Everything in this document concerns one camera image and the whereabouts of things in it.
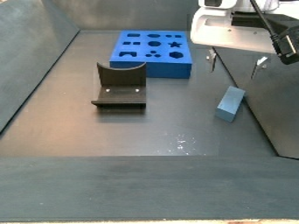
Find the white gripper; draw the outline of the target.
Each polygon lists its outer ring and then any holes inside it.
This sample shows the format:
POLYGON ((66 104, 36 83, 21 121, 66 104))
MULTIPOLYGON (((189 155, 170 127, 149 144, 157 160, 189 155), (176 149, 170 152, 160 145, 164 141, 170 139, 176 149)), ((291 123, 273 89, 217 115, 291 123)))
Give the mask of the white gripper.
MULTIPOLYGON (((299 0, 255 0, 259 9, 269 15, 287 15, 299 20, 299 0)), ((233 12, 252 12, 249 0, 197 0, 200 8, 190 22, 190 41, 194 44, 220 46, 261 53, 273 53, 272 41, 264 28, 232 25, 233 12)), ((216 52, 208 50, 205 60, 213 72, 216 52)), ((253 78, 257 71, 267 66, 268 57, 263 56, 255 63, 253 78)))

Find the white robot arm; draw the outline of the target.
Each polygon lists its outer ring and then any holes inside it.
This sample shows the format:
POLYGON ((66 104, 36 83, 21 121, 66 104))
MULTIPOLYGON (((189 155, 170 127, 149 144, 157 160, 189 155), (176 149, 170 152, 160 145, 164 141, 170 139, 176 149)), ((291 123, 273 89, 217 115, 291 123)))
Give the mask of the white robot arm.
POLYGON ((190 41, 299 62, 299 0, 198 0, 190 41))

